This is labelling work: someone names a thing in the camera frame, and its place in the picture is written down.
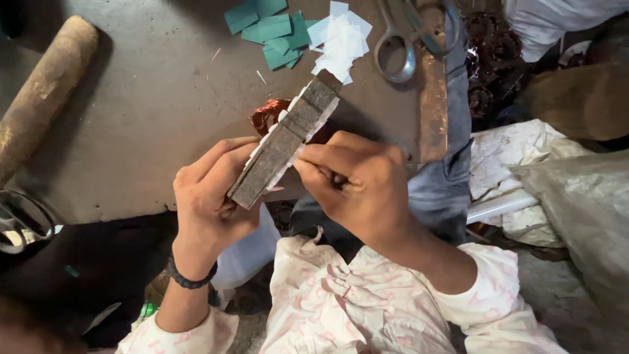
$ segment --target metal workbench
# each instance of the metal workbench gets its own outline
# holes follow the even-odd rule
[[[10,182],[70,224],[176,210],[177,170],[220,139],[254,135],[249,114],[271,97],[295,96],[319,56],[307,50],[292,70],[269,70],[260,45],[227,29],[223,13],[236,1],[23,2],[26,32],[0,40],[0,113],[66,18],[79,14],[103,32],[73,97]],[[374,25],[367,39],[373,49],[384,31],[377,2],[347,2]],[[288,3],[288,13],[302,10],[307,20],[329,13],[329,1]],[[333,118],[399,145],[416,163],[415,83],[388,84],[371,52],[354,62],[351,75]]]

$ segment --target black bracelet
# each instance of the black bracelet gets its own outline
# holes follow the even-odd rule
[[[179,271],[177,270],[177,266],[175,266],[175,257],[172,255],[172,253],[168,258],[168,274],[177,282],[177,284],[186,289],[198,289],[205,286],[214,277],[217,270],[218,262],[215,262],[212,266],[212,269],[209,271],[208,276],[206,276],[205,279],[195,282],[193,280],[186,279],[183,275],[179,273]]]

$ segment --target shirt sleeve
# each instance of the shirt sleeve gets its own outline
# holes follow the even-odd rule
[[[183,333],[169,333],[157,326],[155,315],[142,322],[118,344],[122,354],[221,354],[236,336],[238,316],[214,307],[198,327]]]
[[[448,295],[426,283],[444,318],[461,326],[467,335],[465,348],[469,354],[566,353],[518,295],[517,254],[474,243],[459,249],[476,261],[478,274],[472,288],[463,294]]]

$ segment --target blue jeans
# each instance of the blue jeans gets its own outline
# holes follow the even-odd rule
[[[446,21],[445,32],[450,33]],[[470,204],[469,170],[472,159],[472,119],[467,102],[467,33],[461,28],[460,45],[446,59],[448,90],[448,156],[435,163],[422,164],[408,181],[411,212],[434,235],[452,244],[465,241],[465,224]],[[310,236],[322,226],[326,242],[343,254],[361,246],[344,227],[330,220],[312,195],[300,199],[291,214],[290,234]]]

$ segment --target copper wire coil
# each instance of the copper wire coil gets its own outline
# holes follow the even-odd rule
[[[269,133],[271,126],[278,122],[280,112],[288,110],[290,104],[291,100],[272,98],[264,106],[256,109],[249,120],[258,134],[265,136]]]

